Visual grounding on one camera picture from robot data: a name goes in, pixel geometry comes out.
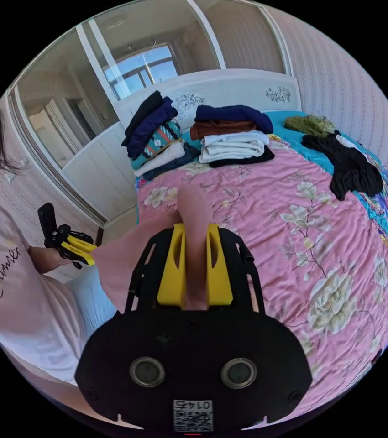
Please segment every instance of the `white headboard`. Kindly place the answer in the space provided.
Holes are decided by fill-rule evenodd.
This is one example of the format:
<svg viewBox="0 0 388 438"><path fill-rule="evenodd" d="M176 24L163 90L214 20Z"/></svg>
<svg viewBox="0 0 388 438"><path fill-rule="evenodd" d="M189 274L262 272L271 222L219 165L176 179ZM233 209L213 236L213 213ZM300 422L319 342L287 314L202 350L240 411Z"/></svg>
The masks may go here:
<svg viewBox="0 0 388 438"><path fill-rule="evenodd" d="M155 90L162 97L171 98L182 130L194 123L198 105L247 105L259 111L302 110L298 82L292 76L245 68L208 70L155 84L123 99L117 113L125 128Z"/></svg>

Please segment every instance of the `white t-shirt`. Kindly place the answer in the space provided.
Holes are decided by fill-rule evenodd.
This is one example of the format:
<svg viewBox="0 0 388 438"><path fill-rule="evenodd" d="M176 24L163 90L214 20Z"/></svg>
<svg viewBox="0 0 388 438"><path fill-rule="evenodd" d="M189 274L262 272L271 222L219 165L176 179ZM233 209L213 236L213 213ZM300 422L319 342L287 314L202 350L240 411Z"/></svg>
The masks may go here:
<svg viewBox="0 0 388 438"><path fill-rule="evenodd" d="M56 379L76 385L85 340L82 316L67 286L40 275L28 243L0 207L0 343Z"/></svg>

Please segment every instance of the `wall switch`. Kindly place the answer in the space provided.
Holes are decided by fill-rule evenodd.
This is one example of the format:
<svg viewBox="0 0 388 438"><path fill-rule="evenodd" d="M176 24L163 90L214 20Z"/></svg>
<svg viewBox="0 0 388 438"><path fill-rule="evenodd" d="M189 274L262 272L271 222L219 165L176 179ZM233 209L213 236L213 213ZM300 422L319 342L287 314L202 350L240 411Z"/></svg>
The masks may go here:
<svg viewBox="0 0 388 438"><path fill-rule="evenodd" d="M11 172L5 172L5 179L11 183L15 179L15 174Z"/></svg>

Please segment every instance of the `green knit fabric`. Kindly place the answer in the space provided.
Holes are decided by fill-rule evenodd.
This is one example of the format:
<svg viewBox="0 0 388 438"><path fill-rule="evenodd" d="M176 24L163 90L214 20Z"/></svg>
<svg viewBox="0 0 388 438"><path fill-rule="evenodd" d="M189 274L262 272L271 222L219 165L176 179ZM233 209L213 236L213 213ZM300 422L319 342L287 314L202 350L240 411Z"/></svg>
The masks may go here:
<svg viewBox="0 0 388 438"><path fill-rule="evenodd" d="M335 131L333 123L324 115L295 115L285 119L285 127L316 137L327 137Z"/></svg>

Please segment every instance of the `bed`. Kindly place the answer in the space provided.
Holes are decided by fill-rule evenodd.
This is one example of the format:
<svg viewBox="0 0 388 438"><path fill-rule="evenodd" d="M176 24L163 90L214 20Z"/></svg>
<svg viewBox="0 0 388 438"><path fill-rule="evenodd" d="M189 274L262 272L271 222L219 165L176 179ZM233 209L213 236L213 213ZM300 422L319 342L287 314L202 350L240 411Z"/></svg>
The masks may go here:
<svg viewBox="0 0 388 438"><path fill-rule="evenodd" d="M254 255L266 313L295 333L307 355L313 383L281 421L329 402L357 383L388 345L387 169L343 134L379 169L384 189L374 198L349 192L337 201L329 189L329 160L302 146L302 134L284 128L289 115L303 114L293 77L221 70L158 89L174 101L187 141L199 104L245 104L271 118L272 161L216 169L194 161L148 183L137 179L138 220L175 209L181 186L200 186L214 222L239 234ZM135 94L124 125L145 97ZM267 419L257 427L266 425Z"/></svg>

